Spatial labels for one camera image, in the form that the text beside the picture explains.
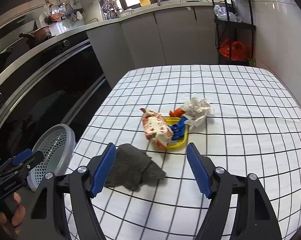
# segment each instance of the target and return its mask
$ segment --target finger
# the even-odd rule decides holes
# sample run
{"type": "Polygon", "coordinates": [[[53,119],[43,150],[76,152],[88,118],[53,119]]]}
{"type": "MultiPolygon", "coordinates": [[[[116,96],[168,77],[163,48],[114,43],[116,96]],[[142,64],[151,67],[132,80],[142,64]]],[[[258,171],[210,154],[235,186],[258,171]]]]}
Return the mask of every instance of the finger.
{"type": "Polygon", "coordinates": [[[22,205],[19,205],[14,216],[12,217],[12,225],[15,227],[21,224],[24,220],[25,214],[26,209],[22,205]]]}
{"type": "Polygon", "coordinates": [[[15,232],[16,232],[17,235],[19,235],[20,227],[21,227],[21,225],[19,225],[18,227],[15,227],[15,232]]]}
{"type": "Polygon", "coordinates": [[[12,233],[9,231],[9,229],[7,228],[7,226],[3,225],[2,227],[5,230],[6,234],[8,234],[12,238],[12,233]]]}
{"type": "Polygon", "coordinates": [[[17,202],[17,204],[21,202],[21,197],[18,193],[14,192],[13,198],[17,202]]]}
{"type": "Polygon", "coordinates": [[[0,212],[0,225],[4,225],[7,223],[7,218],[3,212],[0,212]]]}

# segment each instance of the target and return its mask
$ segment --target gray basket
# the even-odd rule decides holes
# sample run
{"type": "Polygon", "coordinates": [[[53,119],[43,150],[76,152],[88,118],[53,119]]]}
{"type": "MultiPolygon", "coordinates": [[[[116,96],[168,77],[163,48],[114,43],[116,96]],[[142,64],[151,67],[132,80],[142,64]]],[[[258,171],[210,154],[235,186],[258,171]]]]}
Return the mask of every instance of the gray basket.
{"type": "Polygon", "coordinates": [[[44,160],[33,168],[28,177],[29,187],[35,191],[47,172],[64,175],[75,148],[74,131],[65,124],[57,124],[36,142],[33,152],[41,151],[44,160]]]}

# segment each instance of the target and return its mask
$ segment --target silver screw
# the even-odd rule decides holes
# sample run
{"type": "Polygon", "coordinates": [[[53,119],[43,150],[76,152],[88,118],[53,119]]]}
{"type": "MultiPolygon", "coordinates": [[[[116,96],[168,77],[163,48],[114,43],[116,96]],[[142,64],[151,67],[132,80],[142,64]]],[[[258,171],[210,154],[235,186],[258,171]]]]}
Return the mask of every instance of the silver screw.
{"type": "Polygon", "coordinates": [[[77,169],[77,171],[78,171],[79,173],[84,173],[85,171],[87,171],[87,168],[86,168],[85,166],[80,166],[80,167],[77,169]]]}
{"type": "Polygon", "coordinates": [[[50,179],[52,177],[52,172],[46,173],[45,178],[50,179]]]}
{"type": "Polygon", "coordinates": [[[224,170],[222,167],[217,167],[217,168],[215,169],[215,171],[216,171],[217,173],[219,173],[219,174],[223,174],[223,173],[225,172],[225,170],[224,170]]]}
{"type": "Polygon", "coordinates": [[[257,180],[257,176],[254,173],[249,174],[249,178],[252,180],[257,180]]]}

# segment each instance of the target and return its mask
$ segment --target gray cloth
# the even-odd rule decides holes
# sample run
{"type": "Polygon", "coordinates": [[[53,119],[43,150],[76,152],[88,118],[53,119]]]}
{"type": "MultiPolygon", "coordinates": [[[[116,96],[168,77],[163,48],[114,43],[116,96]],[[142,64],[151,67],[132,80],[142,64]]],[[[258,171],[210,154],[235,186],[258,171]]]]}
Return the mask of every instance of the gray cloth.
{"type": "Polygon", "coordinates": [[[137,191],[140,184],[153,185],[164,179],[166,173],[146,155],[129,143],[122,144],[116,150],[116,159],[110,170],[105,186],[125,188],[137,191]]]}

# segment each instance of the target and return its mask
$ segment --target pot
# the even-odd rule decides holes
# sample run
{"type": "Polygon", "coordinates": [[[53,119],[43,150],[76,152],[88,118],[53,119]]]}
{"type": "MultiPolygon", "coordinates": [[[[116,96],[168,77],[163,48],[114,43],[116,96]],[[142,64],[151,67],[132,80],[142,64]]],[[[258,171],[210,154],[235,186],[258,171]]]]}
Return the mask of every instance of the pot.
{"type": "Polygon", "coordinates": [[[44,26],[32,34],[30,33],[21,33],[19,37],[27,38],[27,44],[30,49],[36,47],[38,44],[42,43],[43,41],[48,40],[52,36],[52,33],[49,30],[49,25],[44,26]]]}

